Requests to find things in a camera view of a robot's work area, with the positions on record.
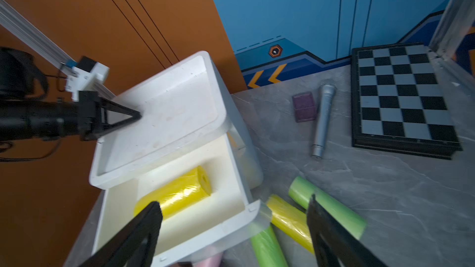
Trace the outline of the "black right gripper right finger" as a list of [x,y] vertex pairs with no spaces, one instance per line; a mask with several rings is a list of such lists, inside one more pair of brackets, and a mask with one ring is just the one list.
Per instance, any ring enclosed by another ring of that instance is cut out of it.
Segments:
[[315,200],[315,195],[311,195],[309,200],[306,218],[320,267],[385,266]]

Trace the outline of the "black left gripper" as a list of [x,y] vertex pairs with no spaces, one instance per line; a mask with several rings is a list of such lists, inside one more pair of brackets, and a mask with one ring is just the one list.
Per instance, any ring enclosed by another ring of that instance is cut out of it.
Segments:
[[79,136],[82,141],[126,127],[142,118],[139,111],[106,100],[96,91],[80,91],[78,102],[58,99],[46,101],[1,102],[1,140],[53,140]]

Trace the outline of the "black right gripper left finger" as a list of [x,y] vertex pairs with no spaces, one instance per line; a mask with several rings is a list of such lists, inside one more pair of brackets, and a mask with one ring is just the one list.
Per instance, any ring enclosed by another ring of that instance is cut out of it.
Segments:
[[151,202],[81,265],[83,267],[149,267],[155,254],[162,221],[160,204],[157,201]]

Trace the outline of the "yellow trash bag roll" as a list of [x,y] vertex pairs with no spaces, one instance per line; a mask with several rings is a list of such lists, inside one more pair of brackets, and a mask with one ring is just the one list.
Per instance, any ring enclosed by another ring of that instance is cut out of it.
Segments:
[[150,203],[158,202],[166,220],[184,209],[210,197],[212,186],[205,169],[198,166],[163,187],[142,197],[134,207],[137,216]]
[[314,254],[315,251],[306,221],[306,214],[275,194],[269,197],[266,205],[272,211],[271,223],[307,251]]

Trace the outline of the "white plastic drawer cabinet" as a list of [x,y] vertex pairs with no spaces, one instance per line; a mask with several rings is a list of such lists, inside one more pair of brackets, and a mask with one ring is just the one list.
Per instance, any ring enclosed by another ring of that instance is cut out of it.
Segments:
[[115,98],[142,114],[98,139],[89,182],[105,192],[227,135],[251,191],[263,172],[247,126],[210,54],[200,51]]

